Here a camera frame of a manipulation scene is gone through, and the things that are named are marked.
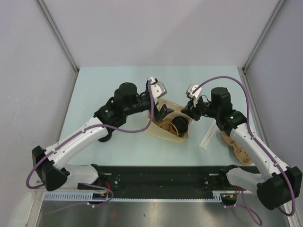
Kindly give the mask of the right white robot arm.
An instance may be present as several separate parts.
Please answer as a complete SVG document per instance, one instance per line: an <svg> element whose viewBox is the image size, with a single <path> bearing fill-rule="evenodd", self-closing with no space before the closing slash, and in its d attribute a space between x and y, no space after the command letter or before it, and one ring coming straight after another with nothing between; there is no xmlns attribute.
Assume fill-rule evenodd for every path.
<svg viewBox="0 0 303 227"><path fill-rule="evenodd" d="M203 100L197 85L191 85L186 95L190 100L182 113L195 121L202 116L215 119L219 130L244 149L259 171L259 174L253 174L231 165L218 178L222 189L229 190L234 185L246 189L256 194L269 210L299 196L303 177L301 170L296 166L290 168L276 157L260 137L249 129L247 118L233 109L227 88L213 88L209 102Z"/></svg>

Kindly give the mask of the brown pulp cup carrier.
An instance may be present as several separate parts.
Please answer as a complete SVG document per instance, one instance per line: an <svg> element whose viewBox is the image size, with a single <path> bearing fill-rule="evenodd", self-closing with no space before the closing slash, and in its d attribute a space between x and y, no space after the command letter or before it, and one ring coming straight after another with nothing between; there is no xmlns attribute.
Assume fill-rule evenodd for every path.
<svg viewBox="0 0 303 227"><path fill-rule="evenodd" d="M183 136L183 134L178 131L177 127L172 122L168 122L168 121L161 122L159 124L159 127L163 130L168 131L170 134L173 134L177 137L182 137Z"/></svg>

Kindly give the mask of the black plastic cup lid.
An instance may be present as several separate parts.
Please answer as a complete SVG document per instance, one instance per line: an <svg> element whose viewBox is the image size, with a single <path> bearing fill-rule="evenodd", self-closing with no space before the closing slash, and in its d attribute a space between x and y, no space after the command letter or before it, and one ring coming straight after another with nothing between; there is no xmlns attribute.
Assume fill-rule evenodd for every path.
<svg viewBox="0 0 303 227"><path fill-rule="evenodd" d="M177 116L172 120L173 125L178 130L179 134L184 134L188 131L189 121L183 116Z"/></svg>

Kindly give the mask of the brown paper takeout bag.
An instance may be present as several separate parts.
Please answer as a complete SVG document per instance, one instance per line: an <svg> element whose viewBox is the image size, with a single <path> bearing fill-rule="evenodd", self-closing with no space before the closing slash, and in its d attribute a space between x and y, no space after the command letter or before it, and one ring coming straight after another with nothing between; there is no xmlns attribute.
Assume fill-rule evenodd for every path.
<svg viewBox="0 0 303 227"><path fill-rule="evenodd" d="M184 107L163 98L160 98L158 103L158 110L166 105L167 108L174 111L163 120L153 120L145 133L175 143L182 143L189 139L189 129L193 119L181 112Z"/></svg>

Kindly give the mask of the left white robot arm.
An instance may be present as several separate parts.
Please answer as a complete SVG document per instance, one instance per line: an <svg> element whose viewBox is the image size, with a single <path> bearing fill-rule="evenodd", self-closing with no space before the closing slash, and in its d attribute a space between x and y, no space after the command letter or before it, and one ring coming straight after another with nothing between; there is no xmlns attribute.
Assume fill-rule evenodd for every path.
<svg viewBox="0 0 303 227"><path fill-rule="evenodd" d="M155 78L146 82L146 90L139 94L135 84L122 83L113 97L99 108L93 116L67 138L42 148L32 150L33 171L39 176L47 191L55 191L65 183L89 184L94 189L101 188L105 178L97 165L74 166L69 161L88 145L97 140L111 139L113 131L130 133L121 129L128 116L148 111L150 125L153 120L162 120L172 109L166 106L157 109L158 99L167 93L164 84Z"/></svg>

